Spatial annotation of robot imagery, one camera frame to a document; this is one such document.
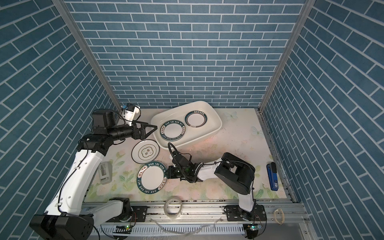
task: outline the brick wall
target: brick wall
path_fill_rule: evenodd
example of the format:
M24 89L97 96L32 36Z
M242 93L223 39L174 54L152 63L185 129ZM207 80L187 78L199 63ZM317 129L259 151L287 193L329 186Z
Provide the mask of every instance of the brick wall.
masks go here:
M322 239L384 239L384 2L317 0L265 109Z
M0 239L32 239L89 132L111 106L50 0L0 1Z
M304 0L66 1L121 102L257 107Z

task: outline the plate center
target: plate center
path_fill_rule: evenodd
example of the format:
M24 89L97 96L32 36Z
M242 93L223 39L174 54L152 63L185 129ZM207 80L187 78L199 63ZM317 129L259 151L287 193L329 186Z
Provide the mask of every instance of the plate center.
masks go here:
M176 123L168 124L164 129L164 135L169 138L174 138L179 136L183 131L182 126Z
M188 123L193 126L199 126L205 122L203 115L199 113L193 113L188 116Z
M151 166L144 171L141 177L141 184L145 189L154 190L161 185L163 178L163 170L157 166Z

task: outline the floral tablecloth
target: floral tablecloth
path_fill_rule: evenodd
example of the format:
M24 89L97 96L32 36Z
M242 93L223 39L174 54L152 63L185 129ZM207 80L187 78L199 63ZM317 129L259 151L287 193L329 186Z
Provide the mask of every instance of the floral tablecloth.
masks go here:
M215 109L223 121L220 131L211 138L193 146L178 149L192 155L192 162L210 162L229 152L249 163L255 171L254 198L286 198L281 181L279 190L271 191L266 165L272 161L268 145L260 127L254 109ZM143 109L140 121L150 122L152 117L166 109ZM105 161L113 166L113 180L106 185L100 184L96 174L89 188L86 202L106 202L113 197L129 197L131 201L167 200L170 196L179 196L182 200L218 200L237 199L237 193L220 179L207 179L194 184L179 179L168 179L157 193L144 194L136 185L136 176L142 164L132 160L131 151L140 140L132 138L120 145L111 146ZM169 151L160 149L156 161L166 166L172 164Z

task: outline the clear tape roll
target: clear tape roll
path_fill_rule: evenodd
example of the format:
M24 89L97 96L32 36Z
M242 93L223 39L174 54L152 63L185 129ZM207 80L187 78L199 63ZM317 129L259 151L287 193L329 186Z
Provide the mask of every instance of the clear tape roll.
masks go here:
M167 212L167 208L168 208L168 205L171 203L171 202L179 202L180 203L180 209L179 211L176 213L176 214L170 214ZM169 217L170 219L176 219L180 216L181 212L183 211L183 203L181 202L181 199L178 198L178 197L170 197L165 203L164 203L164 213L166 214L167 217Z

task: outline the black mounting plate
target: black mounting plate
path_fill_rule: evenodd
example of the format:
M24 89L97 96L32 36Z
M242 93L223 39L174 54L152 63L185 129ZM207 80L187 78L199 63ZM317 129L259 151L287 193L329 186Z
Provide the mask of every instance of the black mounting plate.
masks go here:
M132 216L136 213L136 222L145 222L145 218L147 217L147 206L131 206L133 209ZM117 217L109 219L107 222L118 222L124 224L124 222L119 221Z
M229 222L253 221L253 219L255 219L255 222L263 222L266 220L263 205L255 204L251 212L244 211L239 205L226 205L224 211L227 216L227 221Z

